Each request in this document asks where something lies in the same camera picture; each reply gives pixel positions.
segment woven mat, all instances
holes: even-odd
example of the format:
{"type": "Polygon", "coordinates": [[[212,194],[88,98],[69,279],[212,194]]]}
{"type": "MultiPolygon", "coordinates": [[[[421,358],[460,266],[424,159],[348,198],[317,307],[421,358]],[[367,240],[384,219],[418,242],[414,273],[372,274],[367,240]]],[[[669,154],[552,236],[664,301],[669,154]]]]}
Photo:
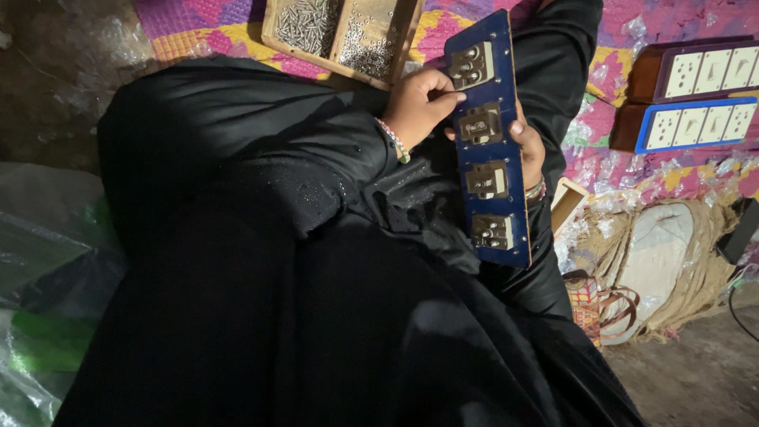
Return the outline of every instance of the woven mat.
{"type": "MultiPolygon", "coordinates": [[[[493,11],[512,10],[512,23],[518,25],[540,4],[540,0],[427,0],[416,37],[411,45],[410,60],[439,65],[445,41],[458,31],[493,11]]],[[[265,0],[135,0],[135,8],[151,39],[158,60],[171,65],[188,56],[211,55],[214,52],[234,57],[250,57],[281,71],[324,79],[329,72],[308,62],[279,53],[260,42],[265,0]]],[[[666,43],[715,36],[740,34],[759,35],[759,1],[738,0],[606,0],[599,29],[599,43],[591,64],[591,74],[606,66],[605,77],[591,75],[587,90],[588,104],[575,120],[568,139],[585,146],[570,150],[566,176],[576,171],[589,157],[600,161],[608,156],[609,133],[613,127],[616,107],[622,105],[627,75],[632,64],[631,48],[636,39],[623,33],[626,23],[641,16],[646,26],[642,40],[666,43]]],[[[645,167],[633,175],[625,171],[629,156],[622,158],[610,179],[618,185],[623,176],[636,182],[656,180],[661,183],[657,194],[668,197],[693,198],[706,190],[700,185],[698,173],[712,158],[721,160],[738,148],[750,155],[759,150],[759,114],[755,115],[747,135],[749,143],[723,148],[704,148],[684,155],[682,152],[647,155],[645,167]],[[653,171],[661,162],[679,158],[682,168],[656,176],[653,171]]],[[[739,176],[739,191],[748,197],[759,195],[759,172],[739,176]]],[[[594,180],[585,183],[591,192],[594,180]]]]}

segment fingernail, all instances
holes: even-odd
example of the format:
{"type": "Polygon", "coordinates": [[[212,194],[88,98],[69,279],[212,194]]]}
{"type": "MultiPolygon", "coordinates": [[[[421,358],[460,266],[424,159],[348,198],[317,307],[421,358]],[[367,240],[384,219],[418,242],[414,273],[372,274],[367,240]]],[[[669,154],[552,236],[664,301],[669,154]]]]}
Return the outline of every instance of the fingernail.
{"type": "Polygon", "coordinates": [[[524,127],[521,125],[520,122],[513,122],[512,123],[512,132],[514,132],[515,135],[519,135],[524,130],[524,127]]]}

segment black clothing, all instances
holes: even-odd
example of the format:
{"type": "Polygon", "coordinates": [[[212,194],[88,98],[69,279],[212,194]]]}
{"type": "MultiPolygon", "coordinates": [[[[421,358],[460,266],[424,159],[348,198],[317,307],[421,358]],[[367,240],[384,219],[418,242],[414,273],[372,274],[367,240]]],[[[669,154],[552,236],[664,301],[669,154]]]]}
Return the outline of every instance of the black clothing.
{"type": "MultiPolygon", "coordinates": [[[[601,7],[515,35],[552,193],[601,7]]],[[[571,321],[550,198],[536,264],[484,286],[453,145],[399,165],[385,101],[225,57],[121,88],[98,137],[132,269],[55,424],[643,425],[571,321]]]]}

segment colorful mat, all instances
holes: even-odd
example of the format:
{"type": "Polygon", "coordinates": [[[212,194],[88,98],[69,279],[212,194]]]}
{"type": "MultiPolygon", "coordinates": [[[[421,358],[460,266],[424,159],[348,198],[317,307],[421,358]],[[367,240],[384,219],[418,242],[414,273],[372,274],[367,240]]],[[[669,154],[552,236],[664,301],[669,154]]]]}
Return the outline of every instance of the colorful mat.
{"type": "MultiPolygon", "coordinates": [[[[438,65],[445,41],[458,31],[500,8],[512,10],[513,24],[518,27],[539,4],[540,0],[427,0],[410,60],[438,65]]],[[[254,58],[303,77],[329,76],[322,68],[261,44],[265,0],[135,0],[135,8],[157,59],[167,65],[188,56],[218,52],[254,58]]],[[[586,97],[590,108],[576,118],[565,140],[566,175],[591,191],[597,187],[602,162],[609,159],[616,107],[625,99],[627,75],[642,46],[744,34],[759,35],[757,0],[606,0],[587,85],[593,95],[586,97]]],[[[714,188],[721,188],[724,195],[726,184],[719,180],[732,179],[731,184],[740,182],[737,191],[757,197],[759,171],[754,171],[751,156],[759,154],[759,115],[754,117],[747,139],[738,146],[651,154],[635,161],[623,154],[604,181],[615,187],[642,184],[653,188],[651,194],[690,198],[703,197],[714,188]],[[735,158],[742,162],[730,160],[735,158]],[[724,159],[737,172],[717,175],[713,165],[707,166],[709,160],[724,159]]]]}

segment person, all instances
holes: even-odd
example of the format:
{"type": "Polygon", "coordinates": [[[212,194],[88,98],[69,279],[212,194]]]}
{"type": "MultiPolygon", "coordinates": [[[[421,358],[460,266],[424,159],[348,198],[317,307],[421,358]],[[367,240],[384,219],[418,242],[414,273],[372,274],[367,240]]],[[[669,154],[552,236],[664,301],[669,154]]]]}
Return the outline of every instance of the person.
{"type": "Polygon", "coordinates": [[[122,87],[98,140],[131,269],[55,425],[645,425],[550,230],[602,7],[555,0],[513,35],[509,132],[526,191],[546,183],[526,270],[462,231],[465,96],[439,71],[389,100],[224,56],[122,87]]]}

